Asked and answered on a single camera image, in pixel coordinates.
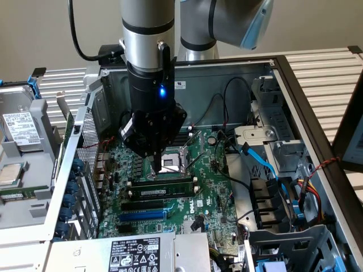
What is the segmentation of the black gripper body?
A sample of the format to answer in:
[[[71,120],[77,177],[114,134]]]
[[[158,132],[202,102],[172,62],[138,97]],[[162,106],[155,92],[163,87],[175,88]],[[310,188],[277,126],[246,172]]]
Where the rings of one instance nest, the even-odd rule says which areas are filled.
[[[175,59],[168,69],[142,72],[130,63],[128,81],[133,115],[126,126],[126,145],[142,158],[172,144],[187,117],[175,101]]]

